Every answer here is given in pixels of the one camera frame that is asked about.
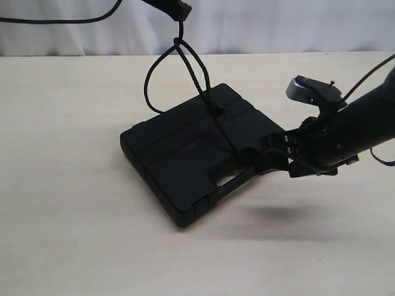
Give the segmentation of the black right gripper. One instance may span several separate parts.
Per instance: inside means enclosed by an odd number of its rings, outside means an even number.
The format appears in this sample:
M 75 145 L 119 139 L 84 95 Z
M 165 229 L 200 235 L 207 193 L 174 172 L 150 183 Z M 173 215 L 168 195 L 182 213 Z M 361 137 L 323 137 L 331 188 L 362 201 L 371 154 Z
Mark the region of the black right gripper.
M 255 175 L 288 171 L 292 178 L 311 175 L 337 175 L 338 168 L 359 160 L 360 123 L 350 115 L 306 119 L 298 128 L 266 134 L 260 150 L 239 151 L 239 164 Z M 292 162 L 278 153 L 293 152 Z

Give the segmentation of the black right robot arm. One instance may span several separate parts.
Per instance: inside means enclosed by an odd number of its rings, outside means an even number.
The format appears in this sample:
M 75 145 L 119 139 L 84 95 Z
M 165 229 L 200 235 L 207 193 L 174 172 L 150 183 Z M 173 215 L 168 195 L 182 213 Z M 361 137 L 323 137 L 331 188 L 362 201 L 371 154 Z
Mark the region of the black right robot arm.
M 292 178 L 335 176 L 340 166 L 357 162 L 361 152 L 394 139 L 393 70 L 350 104 L 332 82 L 301 75 L 291 79 L 286 96 L 318 107 L 319 114 L 296 129 L 264 134 L 256 153 L 242 154 L 238 163 L 252 166 L 257 175 L 286 171 Z

